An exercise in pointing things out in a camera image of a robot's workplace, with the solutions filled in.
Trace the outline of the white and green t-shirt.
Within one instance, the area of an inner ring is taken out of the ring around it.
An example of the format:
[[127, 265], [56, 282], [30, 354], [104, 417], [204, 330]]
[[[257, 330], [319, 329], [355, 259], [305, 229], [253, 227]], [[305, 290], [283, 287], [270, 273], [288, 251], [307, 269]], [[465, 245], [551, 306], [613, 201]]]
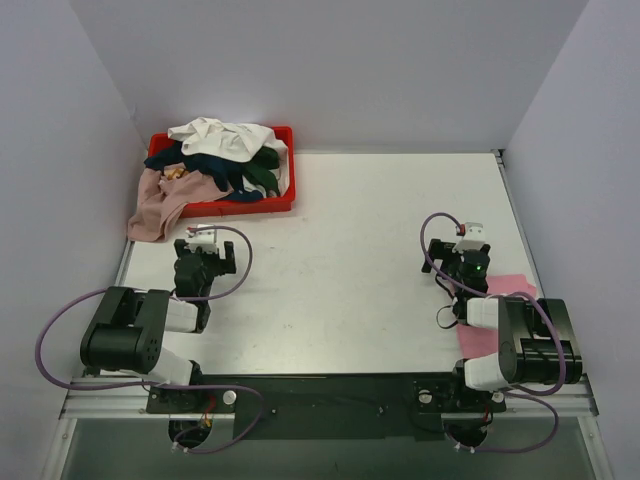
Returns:
[[191, 122], [170, 127], [168, 138], [182, 143], [186, 155], [208, 154], [237, 162], [241, 167], [257, 165], [260, 152], [274, 157], [263, 167], [269, 173], [261, 188], [272, 196], [285, 193], [290, 186], [289, 148], [276, 137], [272, 128], [253, 123], [226, 123], [198, 117]]

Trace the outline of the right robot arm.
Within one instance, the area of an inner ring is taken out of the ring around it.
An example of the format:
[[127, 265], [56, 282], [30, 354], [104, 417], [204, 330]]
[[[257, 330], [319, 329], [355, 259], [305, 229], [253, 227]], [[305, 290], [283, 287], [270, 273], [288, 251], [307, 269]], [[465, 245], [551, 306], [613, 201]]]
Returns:
[[461, 375], [446, 385], [446, 396], [458, 409], [469, 409], [482, 391], [517, 388], [551, 395], [565, 384], [579, 382], [583, 361], [566, 304], [561, 299], [535, 299], [528, 292], [491, 293], [487, 271], [490, 246], [462, 250], [432, 239], [421, 244], [424, 273], [435, 274], [447, 291], [452, 328], [459, 340], [473, 346], [489, 335], [489, 351], [467, 353]]

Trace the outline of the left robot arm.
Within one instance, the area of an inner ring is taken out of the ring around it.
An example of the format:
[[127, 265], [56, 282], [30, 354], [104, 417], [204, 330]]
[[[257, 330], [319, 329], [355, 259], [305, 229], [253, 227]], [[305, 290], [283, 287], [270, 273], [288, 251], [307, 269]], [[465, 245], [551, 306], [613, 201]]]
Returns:
[[211, 308], [214, 280], [237, 272], [234, 244], [218, 247], [215, 233], [174, 242], [174, 289], [146, 292], [110, 287], [80, 345], [84, 366], [136, 375], [146, 382], [172, 385], [170, 400], [184, 412], [199, 409], [206, 388], [195, 380], [195, 362], [163, 346], [166, 332], [199, 334]]

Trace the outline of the red plastic bin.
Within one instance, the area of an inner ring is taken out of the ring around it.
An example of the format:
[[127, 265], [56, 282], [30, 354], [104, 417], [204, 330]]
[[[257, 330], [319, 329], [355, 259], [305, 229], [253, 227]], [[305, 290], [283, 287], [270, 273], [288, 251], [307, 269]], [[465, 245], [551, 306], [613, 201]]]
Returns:
[[296, 197], [293, 131], [288, 126], [224, 123], [198, 118], [151, 137], [145, 167], [182, 165], [216, 191], [193, 199], [183, 217], [289, 211]]

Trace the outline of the beige pink t-shirt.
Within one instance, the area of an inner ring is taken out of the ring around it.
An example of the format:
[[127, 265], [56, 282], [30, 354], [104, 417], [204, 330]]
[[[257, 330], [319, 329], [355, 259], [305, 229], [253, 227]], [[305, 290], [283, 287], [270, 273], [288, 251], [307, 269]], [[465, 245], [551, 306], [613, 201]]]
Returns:
[[191, 203], [213, 202], [233, 189], [220, 190], [210, 175], [188, 171], [183, 163], [161, 170], [145, 168], [138, 184], [137, 206], [127, 225], [131, 241], [165, 241], [184, 208]]

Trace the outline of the folded pink t-shirt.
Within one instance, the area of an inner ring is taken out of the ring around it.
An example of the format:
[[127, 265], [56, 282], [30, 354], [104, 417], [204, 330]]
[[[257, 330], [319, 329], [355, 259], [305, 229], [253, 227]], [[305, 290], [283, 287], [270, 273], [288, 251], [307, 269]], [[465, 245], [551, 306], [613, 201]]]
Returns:
[[488, 297], [467, 303], [467, 320], [456, 327], [463, 359], [475, 359], [498, 351], [498, 297], [526, 292], [536, 297], [537, 289], [523, 274], [489, 276]]

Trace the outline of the navy blue t-shirt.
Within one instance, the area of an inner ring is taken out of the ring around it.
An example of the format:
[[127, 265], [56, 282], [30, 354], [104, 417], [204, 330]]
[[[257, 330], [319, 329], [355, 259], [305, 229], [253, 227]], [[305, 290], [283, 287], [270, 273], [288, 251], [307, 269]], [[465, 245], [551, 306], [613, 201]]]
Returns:
[[181, 142], [174, 142], [170, 147], [149, 156], [144, 161], [147, 168], [156, 171], [178, 163], [182, 163], [188, 172], [200, 172], [210, 176], [218, 189], [224, 193], [223, 200], [252, 203], [265, 197], [260, 189], [245, 185], [239, 163], [202, 153], [186, 155], [182, 152]]

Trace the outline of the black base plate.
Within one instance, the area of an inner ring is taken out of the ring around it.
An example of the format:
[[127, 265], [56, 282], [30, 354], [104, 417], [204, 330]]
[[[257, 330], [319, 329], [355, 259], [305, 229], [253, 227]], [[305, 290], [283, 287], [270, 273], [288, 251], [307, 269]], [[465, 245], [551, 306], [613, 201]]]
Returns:
[[154, 387], [151, 414], [231, 415], [250, 440], [437, 440], [447, 426], [478, 430], [506, 410], [503, 397], [454, 373], [199, 375], [196, 387]]

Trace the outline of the aluminium frame rail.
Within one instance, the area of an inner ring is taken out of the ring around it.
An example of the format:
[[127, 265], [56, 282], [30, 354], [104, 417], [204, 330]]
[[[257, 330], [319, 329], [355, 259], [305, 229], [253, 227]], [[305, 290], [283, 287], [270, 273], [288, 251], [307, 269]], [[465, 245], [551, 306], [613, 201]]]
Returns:
[[[61, 419], [142, 419], [166, 418], [196, 420], [196, 413], [154, 414], [146, 409], [148, 392], [135, 386], [134, 377], [106, 377], [106, 383], [125, 382], [121, 389], [100, 391], [77, 391], [67, 393]], [[565, 385], [557, 393], [538, 397], [554, 407], [560, 417], [596, 417], [599, 410], [588, 379], [584, 377], [578, 384]]]

